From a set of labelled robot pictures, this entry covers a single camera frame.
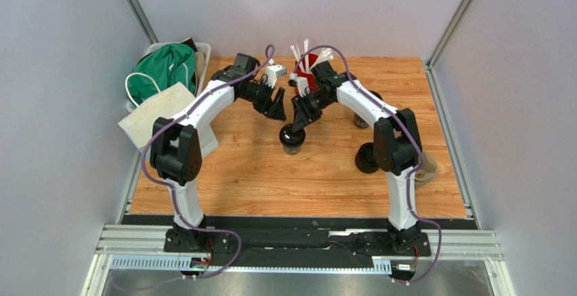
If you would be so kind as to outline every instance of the red container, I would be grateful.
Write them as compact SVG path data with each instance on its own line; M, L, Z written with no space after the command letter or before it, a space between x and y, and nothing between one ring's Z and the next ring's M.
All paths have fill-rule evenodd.
M316 61L316 58L318 58L318 55L309 54L309 66L312 66L312 64ZM305 60L304 59L303 59L302 65L303 65L303 69L304 69L305 68ZM312 74L306 74L306 73L302 72L299 67L297 67L297 76L305 77L307 79L307 81L309 82L309 89L310 89L311 93L318 89L318 86L316 85L316 83L314 81L314 76ZM297 88L295 88L295 94L299 95L299 90Z

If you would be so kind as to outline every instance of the wooden tabletop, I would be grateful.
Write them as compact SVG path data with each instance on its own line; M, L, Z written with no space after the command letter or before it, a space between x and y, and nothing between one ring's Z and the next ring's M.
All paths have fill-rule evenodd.
M212 58L207 81L233 60ZM292 58L275 61L290 68L289 72L294 66ZM347 61L363 86L379 92L388 104L411 108L416 114L423 150L440 166L432 182L416 189L417 212L425 217L465 217L421 60ZM340 60L331 64L337 72L344 71ZM288 79L279 79L277 86L286 89L286 123L291 123L294 89L288 86ZM389 195L384 172L365 174L355 166L356 152L363 143L372 141L372 130L358 129L353 115L343 105L330 105L319 121L305 128L307 137L301 152L288 155L278 139L285 123L267 119L254 111L250 102L237 100L211 123L220 147L203 160L198 175L203 211L210 215L386 216ZM153 184L141 173L130 212L173 213L166 187Z

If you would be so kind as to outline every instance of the white plastic basket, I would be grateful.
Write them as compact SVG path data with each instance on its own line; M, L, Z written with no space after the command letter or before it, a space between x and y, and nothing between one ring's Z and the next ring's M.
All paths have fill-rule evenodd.
M180 42L153 43L148 47L148 49L146 49L146 52L144 52L144 55L146 56L146 55L160 49L163 45L170 44L170 43L180 43ZM194 44L196 45L196 48L199 51L204 52L206 55L206 59L205 59L205 65L206 66L205 66L205 69L202 71L202 74L200 74L200 76L199 76L200 78L198 78L198 87L196 88L196 93L194 94L195 96L198 96L202 92L202 89L205 87L205 77L207 75L207 70L209 69L209 61L211 59L211 45L208 43L204 43L204 42L194 42ZM126 109L130 113L132 113L135 110L135 106L134 106L134 104L132 104L132 102L130 102L130 100L126 101Z

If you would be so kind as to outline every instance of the white wall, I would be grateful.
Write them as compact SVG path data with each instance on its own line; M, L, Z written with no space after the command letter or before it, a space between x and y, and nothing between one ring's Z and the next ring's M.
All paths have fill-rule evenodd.
M0 294L78 295L134 149L125 0L0 0Z
M461 0L139 0L161 41L208 42L216 56L289 56L309 38L349 56L428 58Z
M437 67L518 295L575 295L577 0L476 0Z

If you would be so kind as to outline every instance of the green bag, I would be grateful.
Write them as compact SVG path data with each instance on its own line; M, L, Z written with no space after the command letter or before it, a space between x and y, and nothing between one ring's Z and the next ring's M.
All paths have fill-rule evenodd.
M194 94L194 50L182 43L170 43L142 58L126 78L133 102L141 104L147 98L166 88L182 83Z

